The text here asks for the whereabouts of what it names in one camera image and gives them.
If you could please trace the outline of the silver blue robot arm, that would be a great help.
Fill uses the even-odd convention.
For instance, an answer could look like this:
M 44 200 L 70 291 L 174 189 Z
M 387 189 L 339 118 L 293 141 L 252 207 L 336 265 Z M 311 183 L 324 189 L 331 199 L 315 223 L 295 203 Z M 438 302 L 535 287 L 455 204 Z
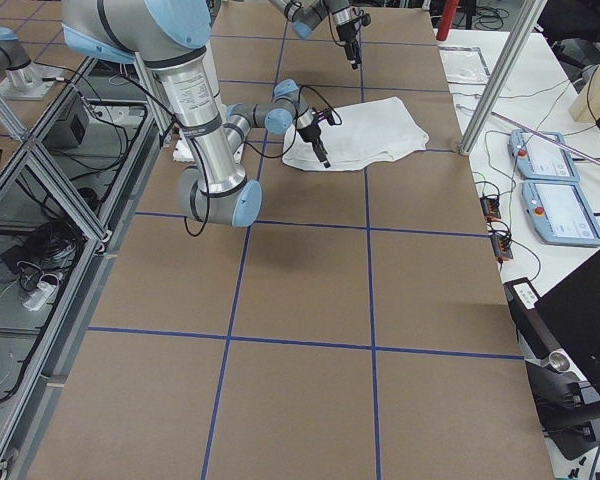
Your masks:
M 178 183 L 178 202 L 202 223 L 248 227 L 257 219 L 262 188 L 234 154 L 252 128 L 283 135 L 295 128 L 317 159 L 329 163 L 321 141 L 321 115 L 291 80 L 279 83 L 269 104 L 236 104 L 222 113 L 204 56 L 211 16 L 203 1 L 65 1 L 66 44 L 100 60 L 141 59 L 162 84 L 195 165 Z
M 351 68 L 356 70 L 362 64 L 359 33 L 371 24 L 370 14 L 363 9 L 345 0 L 317 0 L 308 4 L 271 0 L 270 4 L 292 25 L 293 31 L 301 39 L 307 39 L 327 20 L 331 39 L 344 50 Z

